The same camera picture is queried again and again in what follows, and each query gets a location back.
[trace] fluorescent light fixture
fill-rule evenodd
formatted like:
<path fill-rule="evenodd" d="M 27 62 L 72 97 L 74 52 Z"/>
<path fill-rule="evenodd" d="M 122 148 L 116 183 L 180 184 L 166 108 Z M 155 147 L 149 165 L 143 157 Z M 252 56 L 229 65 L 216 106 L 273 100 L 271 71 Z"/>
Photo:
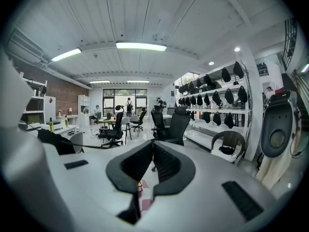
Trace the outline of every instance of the fluorescent light fixture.
<path fill-rule="evenodd" d="M 304 67 L 304 69 L 301 72 L 305 72 L 309 67 L 309 64 L 306 64 L 306 66 Z"/>
<path fill-rule="evenodd" d="M 118 49 L 147 49 L 161 52 L 164 52 L 166 50 L 166 45 L 163 44 L 126 42 L 126 41 L 116 42 L 116 47 Z"/>
<path fill-rule="evenodd" d="M 127 80 L 128 83 L 149 83 L 149 81 Z"/>
<path fill-rule="evenodd" d="M 102 80 L 102 81 L 89 81 L 90 83 L 110 83 L 109 80 Z"/>
<path fill-rule="evenodd" d="M 82 51 L 81 51 L 80 49 L 76 48 L 76 49 L 74 49 L 74 50 L 71 50 L 71 51 L 69 51 L 69 52 L 66 52 L 66 53 L 64 53 L 64 54 L 61 54 L 61 55 L 59 55 L 59 56 L 57 56 L 57 57 L 52 58 L 51 61 L 52 61 L 52 62 L 57 62 L 57 61 L 59 61 L 59 60 L 62 60 L 62 59 L 64 59 L 64 58 L 67 58 L 67 57 L 70 57 L 70 56 L 73 56 L 73 55 L 76 55 L 76 54 L 79 54 L 79 53 L 81 53 L 81 52 L 82 52 Z"/>

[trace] ceiling light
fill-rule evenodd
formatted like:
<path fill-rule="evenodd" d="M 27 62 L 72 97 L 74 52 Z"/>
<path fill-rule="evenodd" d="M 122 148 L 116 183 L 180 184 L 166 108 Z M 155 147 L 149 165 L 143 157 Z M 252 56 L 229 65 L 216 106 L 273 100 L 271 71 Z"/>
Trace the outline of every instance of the ceiling light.
<path fill-rule="evenodd" d="M 90 83 L 110 83 L 109 80 L 102 80 L 102 81 L 89 81 Z"/>
<path fill-rule="evenodd" d="M 166 45 L 163 44 L 150 44 L 150 43 L 139 43 L 139 42 L 116 42 L 116 47 L 118 49 L 147 49 L 164 52 L 166 50 Z"/>
<path fill-rule="evenodd" d="M 74 49 L 74 50 L 71 50 L 71 51 L 69 51 L 69 52 L 66 52 L 66 53 L 64 53 L 64 54 L 61 54 L 61 55 L 59 55 L 59 56 L 57 56 L 57 57 L 52 58 L 51 61 L 52 61 L 52 62 L 57 62 L 57 61 L 59 61 L 59 60 L 62 60 L 62 59 L 64 59 L 64 58 L 67 58 L 67 57 L 70 57 L 70 56 L 73 56 L 73 55 L 76 55 L 76 54 L 79 54 L 79 53 L 81 53 L 81 50 L 78 49 L 78 48 L 76 48 L 76 49 Z"/>
<path fill-rule="evenodd" d="M 309 67 L 309 64 L 306 64 L 306 66 L 304 67 L 304 69 L 301 72 L 305 72 Z"/>
<path fill-rule="evenodd" d="M 127 80 L 128 83 L 149 83 L 149 81 Z"/>

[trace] white ceiling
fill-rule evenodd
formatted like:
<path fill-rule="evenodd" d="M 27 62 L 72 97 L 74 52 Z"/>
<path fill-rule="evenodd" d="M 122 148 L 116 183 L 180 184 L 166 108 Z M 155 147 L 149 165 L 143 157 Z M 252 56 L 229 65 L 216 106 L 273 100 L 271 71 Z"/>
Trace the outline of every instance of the white ceiling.
<path fill-rule="evenodd" d="M 44 59 L 59 73 L 88 83 L 108 79 L 149 80 L 163 86 L 189 71 L 209 70 L 235 58 L 234 46 L 248 41 L 253 53 L 284 41 L 291 14 L 280 0 L 37 0 L 15 28 L 43 56 L 9 45 L 38 66 Z M 116 41 L 167 44 L 166 52 L 104 49 Z M 50 62 L 80 47 L 79 55 Z"/>

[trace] bottle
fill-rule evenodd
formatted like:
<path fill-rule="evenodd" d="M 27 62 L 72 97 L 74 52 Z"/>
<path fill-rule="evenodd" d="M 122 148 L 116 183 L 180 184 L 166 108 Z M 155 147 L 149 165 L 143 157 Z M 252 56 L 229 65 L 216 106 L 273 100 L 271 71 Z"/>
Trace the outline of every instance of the bottle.
<path fill-rule="evenodd" d="M 68 119 L 66 115 L 65 115 L 64 123 L 66 124 L 66 128 L 69 128 L 69 123 L 68 123 Z"/>
<path fill-rule="evenodd" d="M 49 128 L 50 128 L 50 131 L 51 131 L 51 132 L 55 132 L 55 130 L 54 130 L 54 124 L 53 124 L 53 122 L 52 122 L 52 118 L 49 118 Z"/>

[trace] brick wall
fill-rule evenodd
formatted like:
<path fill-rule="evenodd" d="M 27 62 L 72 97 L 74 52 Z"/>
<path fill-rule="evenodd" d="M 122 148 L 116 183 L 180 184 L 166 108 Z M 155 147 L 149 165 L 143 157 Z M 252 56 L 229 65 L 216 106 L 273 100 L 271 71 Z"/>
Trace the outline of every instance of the brick wall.
<path fill-rule="evenodd" d="M 77 114 L 78 95 L 89 96 L 88 89 L 64 81 L 36 67 L 15 61 L 14 66 L 17 71 L 24 73 L 25 78 L 42 83 L 47 80 L 46 95 L 56 97 L 56 114 L 59 110 L 62 111 L 62 114 L 68 114 L 69 107 L 72 108 L 72 114 Z"/>

